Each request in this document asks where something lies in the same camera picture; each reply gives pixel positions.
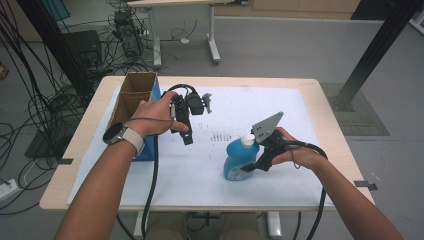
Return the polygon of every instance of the power strip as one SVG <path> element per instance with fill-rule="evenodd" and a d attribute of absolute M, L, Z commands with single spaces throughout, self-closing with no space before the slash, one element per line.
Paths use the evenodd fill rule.
<path fill-rule="evenodd" d="M 15 179 L 9 180 L 8 183 L 9 185 L 6 183 L 0 185 L 0 202 L 19 192 L 19 188 L 16 185 Z"/>

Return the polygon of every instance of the blue object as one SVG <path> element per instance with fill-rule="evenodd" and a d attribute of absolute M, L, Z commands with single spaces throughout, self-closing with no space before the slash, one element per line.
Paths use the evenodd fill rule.
<path fill-rule="evenodd" d="M 245 172 L 241 167 L 255 163 L 259 145 L 253 134 L 244 135 L 227 146 L 227 160 L 224 164 L 224 177 L 230 181 L 241 181 L 252 176 L 252 172 Z"/>
<path fill-rule="evenodd" d="M 159 87 L 159 80 L 155 76 L 155 79 L 153 81 L 152 91 L 150 93 L 150 99 L 151 100 L 159 100 L 161 97 L 160 95 L 160 87 Z M 144 148 L 143 151 L 141 151 L 140 155 L 135 156 L 133 161 L 154 161 L 158 158 L 157 154 L 157 138 L 158 136 L 147 136 L 144 138 Z"/>
<path fill-rule="evenodd" d="M 43 4 L 56 21 L 69 17 L 69 12 L 62 0 L 43 0 Z"/>

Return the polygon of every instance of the table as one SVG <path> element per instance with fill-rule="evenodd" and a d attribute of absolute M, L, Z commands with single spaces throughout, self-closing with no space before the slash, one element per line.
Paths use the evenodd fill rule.
<path fill-rule="evenodd" d="M 209 33 L 207 34 L 207 39 L 209 43 L 209 48 L 212 53 L 212 59 L 215 63 L 219 63 L 221 61 L 221 57 L 219 56 L 218 48 L 215 43 L 215 24 L 214 24 L 214 16 L 215 16 L 215 7 L 214 4 L 217 3 L 229 3 L 234 0 L 143 0 L 143 1 L 134 1 L 128 2 L 128 6 L 131 8 L 145 8 L 147 10 L 147 14 L 150 22 L 150 30 L 153 41 L 153 62 L 156 69 L 159 69 L 162 65 L 161 60 L 161 51 L 160 51 L 160 40 L 156 32 L 155 26 L 155 14 L 154 8 L 162 7 L 170 7 L 168 8 L 166 14 L 172 15 L 175 13 L 176 6 L 187 6 L 187 5 L 209 5 Z"/>
<path fill-rule="evenodd" d="M 161 86 L 172 86 L 178 83 L 186 83 L 192 86 L 211 86 L 211 87 L 261 87 L 261 88 L 294 88 L 299 89 L 303 96 L 306 109 L 310 116 L 312 126 L 315 129 L 316 137 L 330 161 L 334 166 L 349 180 L 363 180 L 362 174 L 352 156 L 347 142 L 338 126 L 327 99 L 316 80 L 313 79 L 288 79 L 288 78 L 229 78 L 229 77 L 171 77 L 160 76 L 159 83 Z M 81 120 L 78 129 L 75 132 L 72 141 L 69 144 L 63 158 L 73 159 L 72 164 L 59 165 L 56 172 L 49 183 L 41 201 L 40 206 L 43 209 L 65 210 L 68 208 L 66 204 L 72 185 L 75 181 L 77 171 L 79 169 L 84 153 L 87 151 L 92 141 L 96 127 L 102 118 L 107 105 L 113 95 L 113 92 L 122 84 L 123 76 L 105 77 L 98 87 L 87 111 Z M 372 196 L 367 188 L 359 189 L 370 201 L 373 202 Z M 189 211 L 193 208 L 187 207 L 164 207 L 152 206 L 157 211 Z M 121 210 L 140 211 L 143 206 L 121 206 Z M 293 208 L 284 206 L 270 207 L 249 207 L 246 208 L 205 208 L 199 211 L 304 211 L 316 210 L 316 207 L 309 208 Z M 326 210 L 335 210 L 334 207 L 326 207 Z"/>

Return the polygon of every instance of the tape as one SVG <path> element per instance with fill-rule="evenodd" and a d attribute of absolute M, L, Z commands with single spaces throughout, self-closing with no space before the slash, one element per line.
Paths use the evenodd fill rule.
<path fill-rule="evenodd" d="M 353 181 L 356 187 L 366 187 L 370 191 L 378 190 L 377 185 L 375 183 L 370 184 L 368 181 Z"/>
<path fill-rule="evenodd" d="M 61 158 L 58 163 L 62 165 L 71 165 L 72 161 L 74 161 L 72 158 Z"/>

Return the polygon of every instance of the black pole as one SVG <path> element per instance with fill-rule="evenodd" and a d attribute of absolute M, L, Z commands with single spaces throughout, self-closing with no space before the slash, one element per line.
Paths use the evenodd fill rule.
<path fill-rule="evenodd" d="M 351 102 L 374 68 L 412 18 L 421 0 L 401 0 L 384 21 L 337 96 L 330 97 L 335 111 L 353 111 Z"/>
<path fill-rule="evenodd" d="M 68 77 L 82 104 L 88 106 L 94 95 L 94 88 L 89 83 L 84 69 L 65 44 L 56 21 L 47 11 L 42 0 L 17 0 L 17 2 Z"/>

